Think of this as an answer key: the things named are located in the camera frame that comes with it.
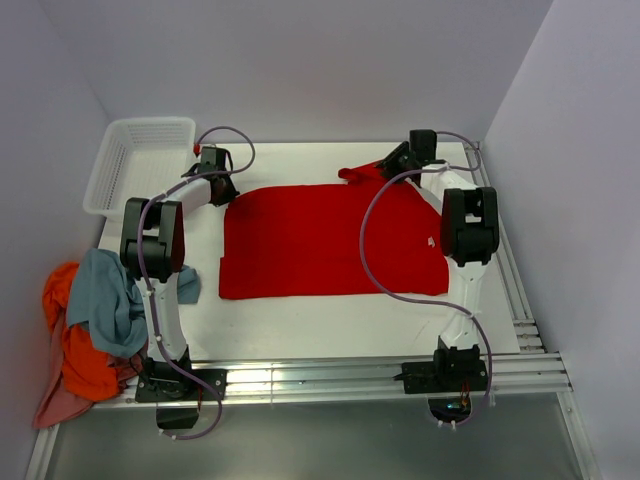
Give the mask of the red t shirt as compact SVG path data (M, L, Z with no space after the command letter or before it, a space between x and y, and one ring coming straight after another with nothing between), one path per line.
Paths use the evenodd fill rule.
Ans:
M266 187L224 216L219 295L226 300L377 293L444 295L440 215L407 182L385 192L372 164L340 183Z

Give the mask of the blue grey t shirt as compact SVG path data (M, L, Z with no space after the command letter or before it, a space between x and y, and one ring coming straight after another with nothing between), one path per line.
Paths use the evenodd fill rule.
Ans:
M67 325L90 335L93 347L131 358L148 341L143 296L113 251L90 249L72 281Z

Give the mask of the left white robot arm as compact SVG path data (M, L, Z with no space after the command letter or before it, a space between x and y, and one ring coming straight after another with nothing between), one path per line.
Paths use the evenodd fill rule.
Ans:
M177 185L153 198L126 202L120 241L120 261L142 296L148 331L143 383L172 399L187 397L197 384L179 318L184 218L208 204L226 205L239 195L231 180L229 150L198 145L195 153L196 163Z

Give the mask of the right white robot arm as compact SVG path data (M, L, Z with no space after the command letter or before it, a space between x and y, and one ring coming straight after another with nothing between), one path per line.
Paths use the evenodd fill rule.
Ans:
M409 132L377 168L387 179L381 191L408 179L429 192L441 206L439 246L449 269L453 292L448 300L425 299L425 305L446 310L447 325L434 351L433 378L443 389L462 383L468 370L486 374L480 358L481 344L488 339L478 321L483 277L500 244L497 192L464 178L479 169L482 154L471 149L476 164L456 166L436 154L439 133L429 129Z

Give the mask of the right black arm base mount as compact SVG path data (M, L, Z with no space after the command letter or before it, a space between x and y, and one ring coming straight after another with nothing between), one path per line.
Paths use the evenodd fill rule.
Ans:
M429 412L438 421L466 420L472 413L472 393L485 393L489 377L483 362L465 369L452 363L437 366L435 361L405 362L393 377L406 395L426 395Z

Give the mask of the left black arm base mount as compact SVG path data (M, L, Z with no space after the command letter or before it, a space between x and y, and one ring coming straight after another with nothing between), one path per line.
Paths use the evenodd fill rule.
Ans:
M191 374L209 385L216 394L164 365L158 371L144 373L138 381L134 400L137 404L156 405L156 423L159 428L178 432L190 430L199 419L199 410L204 401L224 398L226 370L199 369Z

